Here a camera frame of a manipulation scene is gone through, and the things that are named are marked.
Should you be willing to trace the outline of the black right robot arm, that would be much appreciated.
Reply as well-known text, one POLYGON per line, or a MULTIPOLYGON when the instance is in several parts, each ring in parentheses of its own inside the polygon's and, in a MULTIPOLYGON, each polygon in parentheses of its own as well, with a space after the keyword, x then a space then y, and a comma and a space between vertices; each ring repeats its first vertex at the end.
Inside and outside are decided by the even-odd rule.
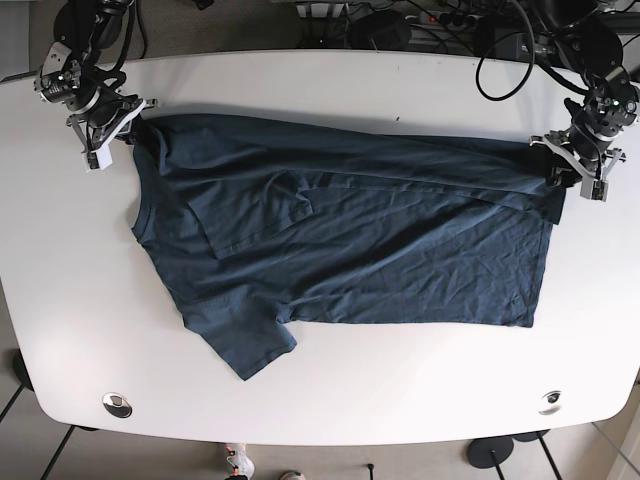
POLYGON ((69 111, 66 125, 83 145, 86 168, 104 170, 113 163, 110 144, 132 142, 141 112, 158 105, 136 94, 123 94, 123 66, 133 31, 147 33, 137 1, 68 1, 54 22, 54 42, 37 70, 34 90, 69 111))

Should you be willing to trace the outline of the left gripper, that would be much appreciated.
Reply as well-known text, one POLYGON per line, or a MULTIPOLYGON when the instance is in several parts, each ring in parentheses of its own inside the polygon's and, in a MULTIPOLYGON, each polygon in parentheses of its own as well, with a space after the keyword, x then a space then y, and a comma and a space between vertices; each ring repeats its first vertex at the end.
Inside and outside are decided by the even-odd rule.
POLYGON ((545 178, 549 187, 581 187, 584 177, 606 180, 613 168, 624 163, 626 154, 620 148, 611 148, 614 137, 595 134, 588 126, 575 121, 566 130, 551 130, 529 138, 529 146, 546 150, 545 178))

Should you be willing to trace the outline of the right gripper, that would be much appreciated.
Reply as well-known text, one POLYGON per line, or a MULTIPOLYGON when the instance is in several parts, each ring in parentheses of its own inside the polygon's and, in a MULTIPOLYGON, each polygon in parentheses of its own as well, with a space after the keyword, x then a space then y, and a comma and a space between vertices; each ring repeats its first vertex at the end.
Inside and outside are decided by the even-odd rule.
POLYGON ((107 100, 100 98, 91 107, 73 112, 66 120, 80 140, 83 151, 109 146, 114 140, 129 141, 134 120, 144 111, 159 106, 155 98, 137 95, 107 100))

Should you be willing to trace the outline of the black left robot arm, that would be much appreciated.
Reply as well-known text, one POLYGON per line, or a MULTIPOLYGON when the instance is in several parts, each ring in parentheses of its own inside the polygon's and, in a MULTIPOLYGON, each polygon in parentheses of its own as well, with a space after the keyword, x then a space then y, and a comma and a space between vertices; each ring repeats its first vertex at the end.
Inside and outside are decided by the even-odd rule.
POLYGON ((515 18, 496 13, 479 20, 473 52, 488 58, 522 59, 527 73, 539 67, 581 96, 565 99, 571 124, 533 136, 530 146, 548 149, 550 186, 578 185, 582 197, 603 201, 608 175, 625 161, 613 147, 639 121, 639 89, 623 66, 623 45, 595 1, 515 1, 515 18))

